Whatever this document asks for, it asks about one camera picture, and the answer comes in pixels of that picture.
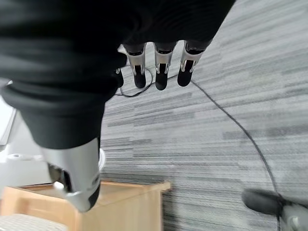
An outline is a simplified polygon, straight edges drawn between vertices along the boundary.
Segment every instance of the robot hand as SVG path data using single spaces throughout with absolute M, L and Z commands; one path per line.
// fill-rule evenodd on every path
M 174 46 L 185 40 L 178 83 L 186 86 L 234 1 L 1 1 L 0 77 L 13 81 L 2 96 L 42 147 L 55 188 L 80 212 L 99 196 L 104 106 L 123 85 L 127 59 L 119 45 L 143 88 L 144 46 L 154 42 L 163 90 Z

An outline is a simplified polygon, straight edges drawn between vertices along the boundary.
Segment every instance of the black cable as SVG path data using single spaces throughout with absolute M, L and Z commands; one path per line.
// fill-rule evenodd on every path
M 256 142 L 254 141 L 254 139 L 252 138 L 252 136 L 250 135 L 250 133 L 233 117 L 231 116 L 222 106 L 220 106 L 203 88 L 201 88 L 198 84 L 196 84 L 194 81 L 191 81 L 192 84 L 194 84 L 200 91 L 202 91 L 204 93 L 204 95 L 206 95 L 206 97 L 213 103 L 216 105 L 216 107 L 218 107 L 224 114 L 227 115 L 227 117 L 229 117 L 234 123 L 236 123 L 237 126 L 240 127 L 240 129 L 245 133 L 245 135 L 250 139 L 251 143 L 254 145 L 254 147 L 256 148 L 263 164 L 265 165 L 265 168 L 269 174 L 271 183 L 273 185 L 274 191 L 281 197 L 281 195 L 278 193 L 277 190 L 277 184 L 274 178 L 274 175 L 263 155 L 263 153 L 261 152 L 261 150 L 259 149 L 258 145 L 256 144 Z M 280 216 L 279 214 L 277 214 L 276 216 L 277 218 L 277 231 L 280 231 Z

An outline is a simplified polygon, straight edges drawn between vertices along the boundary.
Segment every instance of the striped carpet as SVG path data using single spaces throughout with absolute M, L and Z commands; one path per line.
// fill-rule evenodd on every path
M 308 194 L 307 12 L 307 0 L 238 0 L 193 74 L 250 132 L 279 192 L 299 198 Z M 154 73 L 152 44 L 146 52 Z M 123 91 L 137 92 L 131 70 L 122 71 Z M 174 78 L 162 92 L 152 86 L 136 98 L 115 96 L 102 135 L 103 178 L 172 182 L 163 201 L 165 231 L 276 230 L 275 218 L 241 201 L 246 187 L 273 188 L 255 148 L 193 84 L 182 88 Z

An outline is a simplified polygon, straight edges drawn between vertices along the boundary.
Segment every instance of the wooden furniture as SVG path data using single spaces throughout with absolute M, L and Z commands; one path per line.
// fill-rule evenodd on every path
M 161 231 L 161 192 L 170 183 L 137 185 L 101 182 L 94 208 L 79 213 L 52 185 L 6 187 L 1 215 L 27 214 L 64 224 L 69 231 Z

